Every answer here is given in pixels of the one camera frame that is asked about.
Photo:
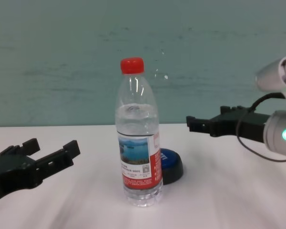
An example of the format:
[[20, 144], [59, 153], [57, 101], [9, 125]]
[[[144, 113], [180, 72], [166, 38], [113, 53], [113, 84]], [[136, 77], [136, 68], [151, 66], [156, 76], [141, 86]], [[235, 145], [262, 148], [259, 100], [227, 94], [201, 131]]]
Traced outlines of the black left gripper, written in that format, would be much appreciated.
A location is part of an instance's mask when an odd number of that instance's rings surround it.
[[38, 151], [38, 141], [32, 138], [22, 146], [9, 146], [0, 152], [0, 199], [12, 192], [39, 186], [42, 178], [72, 166], [73, 159], [81, 153], [76, 140], [37, 161], [27, 157]]

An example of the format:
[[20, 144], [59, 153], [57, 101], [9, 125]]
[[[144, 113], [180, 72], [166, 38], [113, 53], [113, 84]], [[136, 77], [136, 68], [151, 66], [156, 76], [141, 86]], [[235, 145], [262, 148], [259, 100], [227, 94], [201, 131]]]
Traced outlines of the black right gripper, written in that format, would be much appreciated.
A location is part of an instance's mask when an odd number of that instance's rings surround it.
[[[236, 136], [236, 126], [247, 107], [220, 106], [220, 115], [210, 119], [186, 117], [186, 124], [190, 132], [209, 134], [212, 137], [225, 135]], [[239, 128], [239, 137], [263, 143], [263, 131], [269, 115], [250, 113], [244, 117]]]

